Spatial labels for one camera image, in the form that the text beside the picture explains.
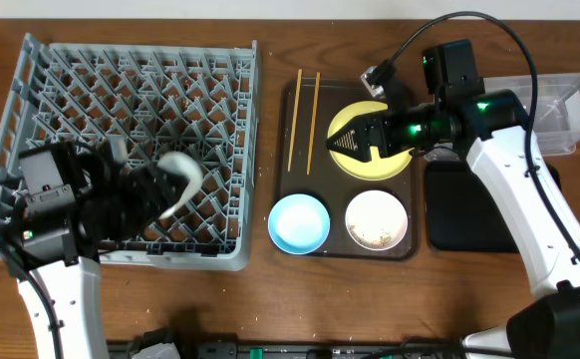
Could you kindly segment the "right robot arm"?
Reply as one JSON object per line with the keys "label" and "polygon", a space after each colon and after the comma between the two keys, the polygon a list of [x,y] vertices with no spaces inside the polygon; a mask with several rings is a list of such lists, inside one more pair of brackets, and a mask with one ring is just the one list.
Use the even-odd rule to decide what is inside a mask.
{"label": "right robot arm", "polygon": [[466,358],[580,358],[580,223],[546,169],[532,119],[509,90],[357,115],[326,140],[366,163],[450,143],[493,198],[535,298],[499,327],[470,334]]}

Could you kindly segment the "pink bowl with rice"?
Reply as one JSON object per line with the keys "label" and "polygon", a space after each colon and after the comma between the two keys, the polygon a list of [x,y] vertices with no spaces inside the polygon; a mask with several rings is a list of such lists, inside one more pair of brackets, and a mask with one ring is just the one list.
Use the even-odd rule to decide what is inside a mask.
{"label": "pink bowl with rice", "polygon": [[409,227],[409,217],[402,202],[383,190],[366,190],[348,204],[345,225],[349,235],[361,247],[384,251],[400,244]]}

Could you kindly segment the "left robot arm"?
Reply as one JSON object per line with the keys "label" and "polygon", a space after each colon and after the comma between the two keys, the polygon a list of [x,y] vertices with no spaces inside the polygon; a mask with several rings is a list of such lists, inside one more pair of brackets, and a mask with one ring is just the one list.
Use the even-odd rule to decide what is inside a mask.
{"label": "left robot arm", "polygon": [[179,210],[200,189],[191,157],[168,153],[125,172],[113,151],[71,144],[19,157],[25,192],[16,202],[5,241],[15,249],[18,280],[41,358],[106,358],[101,314],[99,245],[140,234]]}

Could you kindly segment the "white cup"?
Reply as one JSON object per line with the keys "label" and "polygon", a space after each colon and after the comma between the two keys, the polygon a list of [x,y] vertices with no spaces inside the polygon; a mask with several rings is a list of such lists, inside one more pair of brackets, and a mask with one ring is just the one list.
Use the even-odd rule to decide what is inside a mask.
{"label": "white cup", "polygon": [[166,153],[157,162],[157,167],[170,175],[187,180],[178,201],[159,216],[159,219],[166,219],[176,213],[200,191],[203,184],[203,174],[197,161],[181,152]]}

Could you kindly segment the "wooden chopstick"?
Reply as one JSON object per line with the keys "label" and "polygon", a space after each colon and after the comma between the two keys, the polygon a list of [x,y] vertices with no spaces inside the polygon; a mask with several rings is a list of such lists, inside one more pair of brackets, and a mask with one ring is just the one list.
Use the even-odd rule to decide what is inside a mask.
{"label": "wooden chopstick", "polygon": [[296,86],[295,86],[293,116],[292,116],[292,123],[291,123],[291,135],[290,135],[288,164],[287,164],[287,172],[288,173],[291,172],[292,162],[293,162],[293,152],[294,152],[294,144],[295,144],[295,137],[296,137],[296,126],[297,126],[296,124],[297,124],[299,105],[300,105],[300,96],[301,96],[300,93],[301,93],[302,78],[303,78],[303,70],[298,69]]}
{"label": "wooden chopstick", "polygon": [[306,175],[307,176],[311,173],[311,167],[312,167],[314,140],[315,140],[315,133],[316,133],[316,122],[317,122],[317,115],[318,115],[320,83],[321,83],[321,73],[317,72],[316,76],[315,76],[313,107],[312,107],[312,113],[311,113],[311,124],[310,124],[311,127],[310,127],[308,158],[307,158],[307,166],[306,166]]}

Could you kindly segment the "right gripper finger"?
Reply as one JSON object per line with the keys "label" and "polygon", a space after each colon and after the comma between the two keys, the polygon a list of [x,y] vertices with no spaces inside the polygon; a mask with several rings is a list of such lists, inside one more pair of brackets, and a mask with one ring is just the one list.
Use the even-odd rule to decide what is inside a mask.
{"label": "right gripper finger", "polygon": [[344,155],[356,161],[370,159],[370,146],[363,132],[343,130],[333,134],[326,140],[329,151]]}
{"label": "right gripper finger", "polygon": [[332,120],[328,137],[334,136],[341,130],[354,130],[356,133],[368,137],[372,126],[372,120],[378,115],[377,112],[367,114],[338,113]]}

